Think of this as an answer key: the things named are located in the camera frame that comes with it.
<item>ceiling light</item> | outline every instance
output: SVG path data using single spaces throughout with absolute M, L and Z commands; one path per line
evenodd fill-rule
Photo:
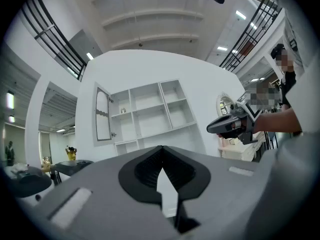
M 253 27 L 254 30 L 257 29 L 257 26 L 253 22 L 250 23 L 250 26 Z
M 94 57 L 92 57 L 92 55 L 91 55 L 90 52 L 88 52 L 86 55 L 88 56 L 88 58 L 89 58 L 90 60 L 93 60 L 93 59 L 94 59 Z
M 14 109 L 15 108 L 15 95 L 12 91 L 9 91 L 6 93 L 6 106 L 9 109 Z
M 239 15 L 239 16 L 240 16 L 242 19 L 244 19 L 244 20 L 247 18 L 246 16 L 244 16 L 244 15 L 243 15 L 240 11 L 238 11 L 238 10 L 235 12 L 235 14 Z
M 224 47 L 221 47 L 221 46 L 218 46 L 217 49 L 218 49 L 218 50 L 222 50 L 222 51 L 227 51 L 227 50 L 228 50 L 228 48 L 224 48 Z
M 15 122 L 15 117 L 13 115 L 9 116 L 9 122 L 14 123 Z
M 68 71 L 71 73 L 71 75 L 75 76 L 76 78 L 78 78 L 77 74 L 75 72 L 73 72 L 73 70 L 70 67 L 67 67 Z

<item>round mirror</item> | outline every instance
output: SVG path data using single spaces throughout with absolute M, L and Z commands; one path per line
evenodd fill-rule
M 230 112 L 230 105 L 233 104 L 234 101 L 229 97 L 226 93 L 221 93 L 218 95 L 216 99 L 216 112 L 218 116 L 221 117 Z

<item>black metal railing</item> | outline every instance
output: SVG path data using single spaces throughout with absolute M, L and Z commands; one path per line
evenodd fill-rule
M 22 14 L 34 39 L 70 74 L 81 81 L 87 63 L 80 57 L 49 14 L 42 0 L 27 0 Z
M 274 1 L 262 0 L 239 40 L 219 66 L 233 72 L 266 34 L 280 11 Z

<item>cabinet door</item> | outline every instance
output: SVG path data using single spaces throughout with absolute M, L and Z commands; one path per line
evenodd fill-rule
M 97 82 L 93 92 L 93 143 L 94 146 L 113 144 L 114 132 L 111 123 L 111 95 Z

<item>dark clothing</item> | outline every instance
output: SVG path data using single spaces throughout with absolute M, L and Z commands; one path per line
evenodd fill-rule
M 9 148 L 9 146 L 5 147 L 5 155 L 7 166 L 13 166 L 15 163 L 15 151 L 13 148 Z
M 281 80 L 280 88 L 282 92 L 282 104 L 286 104 L 291 108 L 289 101 L 286 98 L 287 93 L 290 91 L 292 86 L 296 83 L 296 73 L 295 72 L 285 72 L 284 77 Z

